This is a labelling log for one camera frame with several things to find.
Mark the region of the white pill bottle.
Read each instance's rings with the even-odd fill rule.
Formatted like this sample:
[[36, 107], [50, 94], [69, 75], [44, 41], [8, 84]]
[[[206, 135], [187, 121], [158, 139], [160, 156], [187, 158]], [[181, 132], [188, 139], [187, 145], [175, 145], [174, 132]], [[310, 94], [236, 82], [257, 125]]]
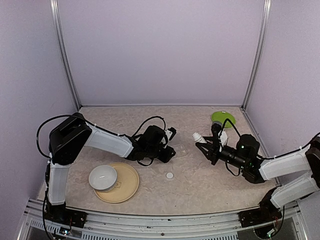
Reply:
[[192, 137], [193, 137], [193, 139], [194, 139], [194, 141], [195, 141], [196, 143], [203, 143], [203, 144], [206, 144], [206, 143], [207, 143], [207, 141], [204, 139], [204, 137], [203, 137], [201, 134], [199, 134], [198, 132], [195, 132], [195, 133], [192, 135]]

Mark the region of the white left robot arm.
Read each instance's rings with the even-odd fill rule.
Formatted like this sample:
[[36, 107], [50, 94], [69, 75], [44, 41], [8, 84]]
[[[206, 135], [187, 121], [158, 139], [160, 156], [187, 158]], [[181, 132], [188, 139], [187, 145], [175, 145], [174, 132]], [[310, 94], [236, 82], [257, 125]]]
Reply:
[[169, 142], [176, 135], [174, 127], [150, 125], [140, 134], [115, 133], [104, 129], [76, 112], [50, 118], [63, 121], [49, 133], [49, 174], [47, 200], [51, 205], [50, 214], [63, 223], [70, 218], [66, 204], [66, 186], [71, 165], [82, 149], [94, 148], [120, 158], [142, 164], [144, 159], [168, 163], [176, 154]]

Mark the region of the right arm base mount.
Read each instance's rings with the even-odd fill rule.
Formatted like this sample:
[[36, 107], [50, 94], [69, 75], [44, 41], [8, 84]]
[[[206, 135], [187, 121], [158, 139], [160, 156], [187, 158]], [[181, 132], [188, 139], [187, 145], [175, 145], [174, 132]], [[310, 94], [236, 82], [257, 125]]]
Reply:
[[283, 214], [269, 199], [262, 200], [258, 208], [244, 210], [238, 214], [242, 228], [260, 225], [281, 219]]

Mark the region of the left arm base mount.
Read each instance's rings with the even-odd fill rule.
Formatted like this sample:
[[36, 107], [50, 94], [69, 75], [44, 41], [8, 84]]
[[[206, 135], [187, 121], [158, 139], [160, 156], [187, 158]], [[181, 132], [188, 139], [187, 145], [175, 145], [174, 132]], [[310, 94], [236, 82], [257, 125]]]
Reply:
[[45, 207], [44, 218], [54, 223], [83, 229], [86, 223], [87, 213], [67, 208], [65, 204], [49, 204]]

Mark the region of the clear plastic pill organizer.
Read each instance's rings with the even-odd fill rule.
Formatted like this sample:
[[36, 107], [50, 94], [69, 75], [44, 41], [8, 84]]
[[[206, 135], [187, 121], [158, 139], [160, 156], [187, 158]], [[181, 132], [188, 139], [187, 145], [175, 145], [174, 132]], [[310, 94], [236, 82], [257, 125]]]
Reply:
[[174, 145], [172, 148], [175, 151], [175, 155], [173, 156], [173, 158], [184, 157], [188, 154], [188, 152], [183, 144]]

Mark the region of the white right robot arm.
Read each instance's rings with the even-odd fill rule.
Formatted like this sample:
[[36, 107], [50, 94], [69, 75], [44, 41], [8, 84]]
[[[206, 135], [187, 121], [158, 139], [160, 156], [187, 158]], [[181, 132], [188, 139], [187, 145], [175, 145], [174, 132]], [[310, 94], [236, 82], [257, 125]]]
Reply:
[[266, 222], [287, 203], [304, 198], [320, 190], [320, 138], [315, 136], [307, 145], [270, 159], [258, 156], [260, 143], [251, 135], [240, 136], [236, 147], [227, 145], [225, 132], [214, 136], [192, 135], [195, 145], [215, 165], [221, 160], [239, 169], [252, 184], [260, 184], [280, 176], [303, 171], [304, 174], [266, 194], [256, 210], [256, 218]]

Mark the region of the white bottle cap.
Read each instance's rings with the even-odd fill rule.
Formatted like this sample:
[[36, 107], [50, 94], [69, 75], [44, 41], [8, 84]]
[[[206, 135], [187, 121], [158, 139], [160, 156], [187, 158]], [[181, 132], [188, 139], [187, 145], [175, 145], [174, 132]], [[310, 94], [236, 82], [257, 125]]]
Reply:
[[172, 179], [174, 177], [174, 174], [172, 173], [172, 172], [168, 172], [167, 174], [166, 174], [166, 178], [167, 179]]

